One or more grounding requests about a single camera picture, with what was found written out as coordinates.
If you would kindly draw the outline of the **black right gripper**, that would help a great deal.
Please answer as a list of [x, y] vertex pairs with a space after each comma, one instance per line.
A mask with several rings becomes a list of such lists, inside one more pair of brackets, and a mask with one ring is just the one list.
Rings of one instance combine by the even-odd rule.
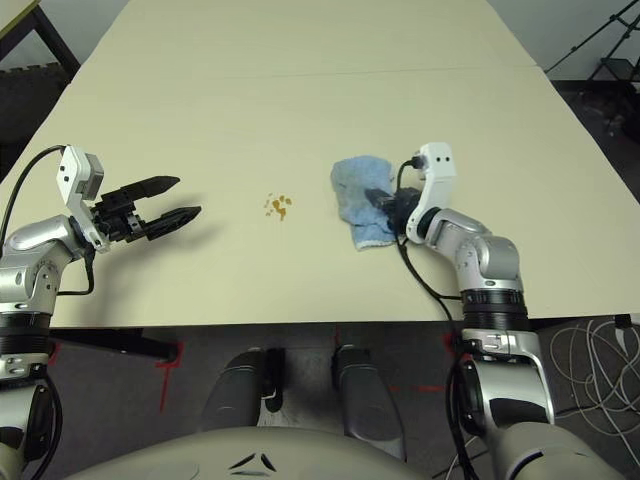
[[421, 192], [408, 187], [388, 195], [382, 189], [366, 189], [365, 196], [387, 216], [389, 227], [394, 233], [404, 234], [409, 218], [419, 203]]

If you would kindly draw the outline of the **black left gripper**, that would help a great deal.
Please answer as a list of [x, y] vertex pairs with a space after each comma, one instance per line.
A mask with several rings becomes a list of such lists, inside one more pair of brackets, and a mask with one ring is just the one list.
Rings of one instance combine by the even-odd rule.
[[160, 195], [179, 182], [180, 178], [175, 176], [153, 176], [123, 186], [119, 191], [103, 194], [101, 201], [92, 208], [94, 224], [112, 242], [132, 242], [143, 236], [152, 241], [177, 231], [194, 220], [202, 208], [180, 207], [143, 227], [143, 221], [134, 213], [134, 202]]

